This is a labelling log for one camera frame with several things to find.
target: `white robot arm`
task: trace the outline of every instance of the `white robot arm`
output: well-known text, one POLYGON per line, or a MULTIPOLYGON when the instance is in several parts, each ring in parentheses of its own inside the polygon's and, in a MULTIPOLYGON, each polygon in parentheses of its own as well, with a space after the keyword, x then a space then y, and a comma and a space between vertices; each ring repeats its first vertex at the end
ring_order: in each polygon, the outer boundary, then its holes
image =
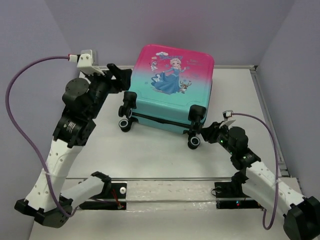
POLYGON ((87 79, 75 78, 66 85, 62 96, 65 108, 53 132, 45 168, 31 192, 18 200, 14 207, 22 214, 34 217, 41 225, 52 228, 63 226, 84 201, 110 191, 111 178, 100 172, 68 190, 62 191, 62 187, 72 164, 96 127, 93 119, 108 94, 128 90, 132 73, 131 69, 121 70, 114 64, 108 64, 108 70, 102 71, 91 50, 69 55, 69 61, 77 63, 87 79))
POLYGON ((283 219, 283 229, 290 240, 316 238, 320 235, 320 202, 313 196, 305 197, 277 180, 272 171, 248 148, 249 139, 245 130, 238 126, 229 128, 235 121, 233 114, 236 115, 233 111, 224 112, 224 121, 213 122, 200 132, 206 142, 219 143, 228 151, 233 166, 238 170, 231 182, 216 185, 216 193, 228 192, 235 197, 244 194, 257 201, 265 210, 271 213, 276 210, 274 216, 277 214, 283 219))

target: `suitcase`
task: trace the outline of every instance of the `suitcase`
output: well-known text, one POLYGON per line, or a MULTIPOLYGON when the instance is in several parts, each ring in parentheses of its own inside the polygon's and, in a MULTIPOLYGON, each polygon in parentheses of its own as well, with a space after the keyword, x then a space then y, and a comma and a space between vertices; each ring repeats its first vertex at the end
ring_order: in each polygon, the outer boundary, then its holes
POLYGON ((119 108, 119 127, 128 132, 137 122, 188 134, 188 146, 200 145, 197 135, 206 121, 215 61, 212 56, 163 45, 146 45, 133 68, 119 108))

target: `suitcase zipper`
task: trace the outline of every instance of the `suitcase zipper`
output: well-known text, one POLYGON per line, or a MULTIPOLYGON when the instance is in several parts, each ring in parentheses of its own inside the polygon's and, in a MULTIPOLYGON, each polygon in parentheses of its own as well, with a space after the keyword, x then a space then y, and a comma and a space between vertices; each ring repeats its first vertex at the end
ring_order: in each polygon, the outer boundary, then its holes
POLYGON ((136 116, 136 117, 140 117, 140 118, 144 118, 144 119, 149 119, 151 121, 155 121, 155 122, 160 123, 160 124, 170 124, 170 125, 175 125, 175 126, 182 127, 182 128, 185 128, 185 129, 189 129, 190 128, 189 124, 184 124, 184 123, 180 123, 180 122, 176 122, 176 121, 165 120, 165 119, 161 119, 161 118, 158 118, 158 117, 148 116, 148 115, 144 115, 144 114, 140 114, 140 113, 136 113, 136 112, 133 112, 132 116, 136 116))

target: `cartoon princess print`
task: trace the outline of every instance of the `cartoon princess print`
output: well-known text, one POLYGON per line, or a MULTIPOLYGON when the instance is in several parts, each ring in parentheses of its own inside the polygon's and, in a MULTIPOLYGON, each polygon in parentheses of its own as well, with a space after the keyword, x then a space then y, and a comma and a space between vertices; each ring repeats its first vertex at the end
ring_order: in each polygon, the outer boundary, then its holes
POLYGON ((169 70, 156 74, 151 78, 151 85, 165 94, 174 94, 181 91, 181 87, 179 85, 179 74, 183 73, 187 69, 187 67, 183 70, 181 69, 181 60, 179 58, 172 58, 170 60, 170 64, 172 67, 169 70), (172 71, 173 73, 168 76, 166 75, 166 73, 172 71))

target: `table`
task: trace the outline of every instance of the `table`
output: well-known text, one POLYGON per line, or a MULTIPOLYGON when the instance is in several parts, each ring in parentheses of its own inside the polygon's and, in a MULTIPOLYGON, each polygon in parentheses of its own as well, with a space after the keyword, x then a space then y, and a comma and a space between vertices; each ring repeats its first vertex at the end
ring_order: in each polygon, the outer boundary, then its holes
MULTIPOLYGON (((282 180, 300 191, 295 178, 282 180)), ((67 185, 77 182, 69 179, 67 185)), ((126 211, 80 210, 59 229, 35 223, 29 240, 288 240, 283 219, 263 229, 260 209, 217 210, 208 191, 213 184, 128 181, 126 211)))
MULTIPOLYGON (((86 147, 75 160, 68 178, 85 178, 95 171, 112 178, 225 178, 235 168, 230 155, 219 145, 202 142, 196 150, 187 147, 187 136, 134 124, 129 132, 118 127, 123 93, 110 94, 97 119, 86 147)), ((213 71, 213 84, 205 127, 222 121, 222 112, 251 114, 264 119, 249 69, 213 71)), ((254 119, 237 116, 234 126, 246 130, 249 147, 275 171, 270 136, 254 119)))

